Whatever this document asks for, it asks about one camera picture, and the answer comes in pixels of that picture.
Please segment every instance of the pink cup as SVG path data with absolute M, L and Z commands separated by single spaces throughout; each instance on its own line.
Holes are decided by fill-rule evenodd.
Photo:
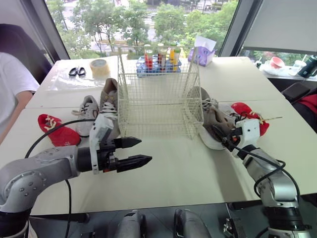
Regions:
M 269 61 L 269 65 L 271 65 L 273 68 L 282 68 L 285 66 L 285 63 L 279 57 L 273 56 Z

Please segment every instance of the plastic bag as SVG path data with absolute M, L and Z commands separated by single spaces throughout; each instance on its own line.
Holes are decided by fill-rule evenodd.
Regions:
M 57 73 L 52 77 L 51 84 L 48 91 L 71 91 L 78 89 L 91 89 L 97 87 L 104 87 L 104 79 L 94 79 L 90 68 L 85 67 L 86 74 L 83 76 L 69 76 L 71 70 L 69 67 L 59 68 Z

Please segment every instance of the purple tissue box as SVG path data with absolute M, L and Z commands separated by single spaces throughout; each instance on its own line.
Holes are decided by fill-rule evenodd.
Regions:
M 197 46 L 197 53 L 194 59 L 194 62 L 197 63 L 201 66 L 206 66 L 207 64 L 209 64 L 212 61 L 212 58 L 214 56 L 214 53 L 216 52 L 216 50 L 210 51 L 208 50 L 206 47 L 203 46 Z M 188 61 L 191 62 L 192 58 L 193 58 L 193 54 L 194 54 L 194 49 L 192 48 L 190 50 L 190 53 L 188 55 Z

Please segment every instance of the wire basket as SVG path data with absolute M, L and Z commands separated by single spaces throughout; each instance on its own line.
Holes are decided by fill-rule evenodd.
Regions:
M 198 133 L 203 123 L 200 79 L 197 64 L 187 60 L 189 51 L 189 48 L 182 48 L 179 63 L 173 69 L 168 69 L 166 64 L 164 70 L 142 72 L 139 69 L 144 63 L 144 48 L 118 48 L 121 136 L 188 135 L 193 138 Z

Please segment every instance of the tape roll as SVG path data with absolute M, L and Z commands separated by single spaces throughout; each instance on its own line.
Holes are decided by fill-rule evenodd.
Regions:
M 90 62 L 90 68 L 94 79 L 107 79 L 110 77 L 110 69 L 106 60 L 96 59 Z

